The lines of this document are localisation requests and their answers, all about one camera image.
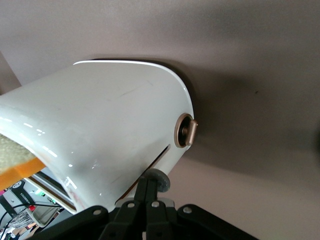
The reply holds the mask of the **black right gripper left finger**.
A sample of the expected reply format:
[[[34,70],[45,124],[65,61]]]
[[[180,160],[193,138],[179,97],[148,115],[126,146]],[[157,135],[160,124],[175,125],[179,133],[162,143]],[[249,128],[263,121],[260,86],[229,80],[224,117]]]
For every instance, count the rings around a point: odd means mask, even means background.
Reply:
[[[124,198],[109,214],[100,240],[141,240],[148,180],[141,178],[133,198]]]

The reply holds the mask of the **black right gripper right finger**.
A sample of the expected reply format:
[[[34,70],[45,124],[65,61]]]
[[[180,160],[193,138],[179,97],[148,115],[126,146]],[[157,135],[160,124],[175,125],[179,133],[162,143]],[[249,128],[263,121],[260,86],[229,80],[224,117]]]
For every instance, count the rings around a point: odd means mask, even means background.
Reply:
[[[158,192],[170,188],[168,176],[155,168],[146,171],[146,238],[148,240],[173,240],[173,223],[177,220],[172,200],[159,199]]]

